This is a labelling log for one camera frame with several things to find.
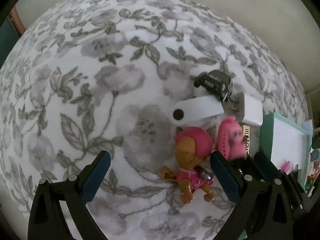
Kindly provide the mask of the white tray teal rim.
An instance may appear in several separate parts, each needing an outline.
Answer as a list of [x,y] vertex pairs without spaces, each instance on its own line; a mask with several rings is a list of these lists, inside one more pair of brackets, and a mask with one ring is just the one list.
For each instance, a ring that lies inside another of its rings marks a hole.
[[285,162],[290,162],[289,172],[298,168],[298,182],[305,183],[311,147],[309,132],[278,113],[268,114],[260,127],[260,147],[276,168]]

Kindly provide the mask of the pink wooden board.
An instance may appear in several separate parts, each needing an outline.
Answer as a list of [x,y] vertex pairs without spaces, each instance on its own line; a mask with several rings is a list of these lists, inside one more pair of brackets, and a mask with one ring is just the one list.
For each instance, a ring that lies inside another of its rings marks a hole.
[[26,28],[22,23],[22,20],[18,14],[17,9],[16,9],[16,6],[14,6],[11,9],[9,15],[7,16],[7,19],[9,21],[10,25],[12,26],[12,28],[16,31],[16,33],[19,35],[19,37],[21,37],[25,33]]

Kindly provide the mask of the floral grey blanket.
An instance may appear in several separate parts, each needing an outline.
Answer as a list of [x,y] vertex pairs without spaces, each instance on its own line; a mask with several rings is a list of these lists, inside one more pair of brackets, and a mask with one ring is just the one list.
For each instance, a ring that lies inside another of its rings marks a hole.
[[211,239],[233,209],[215,183],[190,204],[160,177],[175,168],[168,108],[206,94],[202,72],[303,125],[301,83],[258,37],[190,0],[68,0],[41,15],[1,67],[1,182],[23,218],[41,179],[112,166],[88,209],[109,239]]

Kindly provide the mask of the gold patterned comb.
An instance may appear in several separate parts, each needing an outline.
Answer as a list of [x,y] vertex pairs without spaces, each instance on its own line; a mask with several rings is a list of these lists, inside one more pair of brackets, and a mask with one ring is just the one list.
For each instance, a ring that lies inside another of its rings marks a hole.
[[242,125],[242,130],[244,134],[244,143],[246,146],[246,153],[249,154],[249,149],[250,149],[250,127],[247,125]]

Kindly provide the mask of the black toy car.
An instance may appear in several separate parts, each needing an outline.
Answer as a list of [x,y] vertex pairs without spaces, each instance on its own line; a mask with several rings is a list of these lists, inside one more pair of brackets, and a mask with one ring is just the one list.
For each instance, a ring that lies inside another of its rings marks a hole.
[[194,80],[194,87],[200,86],[215,95],[221,102],[227,102],[233,91],[232,78],[220,70],[202,72]]

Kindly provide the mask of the pink brown puppy figure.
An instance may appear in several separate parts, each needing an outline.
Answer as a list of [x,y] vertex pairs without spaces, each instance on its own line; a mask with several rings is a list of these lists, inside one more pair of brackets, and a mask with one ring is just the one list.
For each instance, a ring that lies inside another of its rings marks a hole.
[[183,204],[189,204],[197,190],[202,190],[204,200],[211,202],[214,199],[211,189],[213,179],[201,167],[212,152],[211,137],[199,127],[187,127],[176,134],[174,140],[176,142],[174,155],[178,170],[174,172],[167,167],[162,168],[162,179],[178,183],[182,190],[180,200]]

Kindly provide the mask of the blue cabinet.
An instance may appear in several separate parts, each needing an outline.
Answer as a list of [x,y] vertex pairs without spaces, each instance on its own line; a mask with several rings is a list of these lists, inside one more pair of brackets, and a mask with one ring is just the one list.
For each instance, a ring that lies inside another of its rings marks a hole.
[[0,66],[3,66],[3,63],[6,61],[19,38],[18,33],[16,33],[10,23],[5,20],[0,28]]

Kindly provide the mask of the pink black folding brush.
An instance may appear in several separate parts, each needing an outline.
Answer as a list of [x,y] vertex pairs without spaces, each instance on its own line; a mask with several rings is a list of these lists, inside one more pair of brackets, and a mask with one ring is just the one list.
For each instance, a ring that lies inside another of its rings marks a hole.
[[233,115],[223,119],[219,126],[217,150],[227,161],[246,158],[247,152],[243,130]]

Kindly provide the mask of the white charger block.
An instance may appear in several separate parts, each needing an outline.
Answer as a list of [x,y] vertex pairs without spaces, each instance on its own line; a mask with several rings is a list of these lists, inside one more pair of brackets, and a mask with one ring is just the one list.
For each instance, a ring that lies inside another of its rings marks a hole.
[[238,122],[248,126],[260,127],[263,124],[263,104],[258,99],[238,93],[229,100],[229,109]]

